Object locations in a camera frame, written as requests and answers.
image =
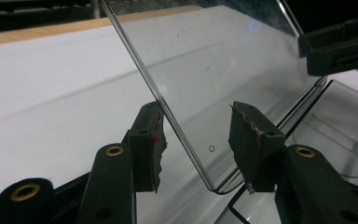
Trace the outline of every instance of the wooden edge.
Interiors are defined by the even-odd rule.
[[[202,7],[198,7],[198,6],[173,7],[173,8],[167,8],[167,9],[161,9],[155,11],[127,14],[127,15],[119,16],[118,18],[121,22],[138,21],[138,20],[163,17],[167,15],[184,13],[184,12],[200,10],[200,9],[202,9]],[[0,44],[11,43],[21,40],[35,39],[35,38],[40,38],[50,35],[61,35],[61,34],[89,30],[89,29],[94,29],[104,26],[110,26],[110,25],[112,25],[111,21],[107,18],[103,18],[103,19],[90,20],[90,21],[76,21],[66,24],[0,32]]]

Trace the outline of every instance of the glass panel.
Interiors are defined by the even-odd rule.
[[[317,81],[275,0],[102,4],[210,190],[242,181],[229,105],[254,105],[278,124]]]
[[[358,91],[334,81],[288,142],[318,149],[345,180],[358,185]]]

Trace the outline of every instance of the transparent sheet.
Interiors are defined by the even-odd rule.
[[[208,189],[242,181],[228,144],[234,101],[275,124],[318,80],[280,2],[102,1]]]
[[[318,149],[343,179],[358,185],[358,91],[337,81],[327,87],[286,145]],[[250,195],[241,188],[216,223],[246,223],[245,219],[250,223],[281,223],[274,197],[275,193]]]

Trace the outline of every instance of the wooden strip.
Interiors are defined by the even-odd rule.
[[[156,10],[156,11],[147,11],[141,13],[122,15],[119,17],[119,19],[121,22],[138,21],[138,20],[145,20],[145,19],[163,17],[163,16],[177,14],[177,13],[199,10],[201,8],[202,7],[198,7],[198,6],[173,7],[173,8]],[[103,19],[90,20],[90,21],[76,21],[66,24],[0,32],[0,44],[27,40],[27,39],[35,39],[35,38],[49,36],[49,35],[61,35],[61,34],[89,30],[89,29],[94,29],[104,26],[110,26],[110,25],[112,25],[110,20],[107,18],[103,18]]]

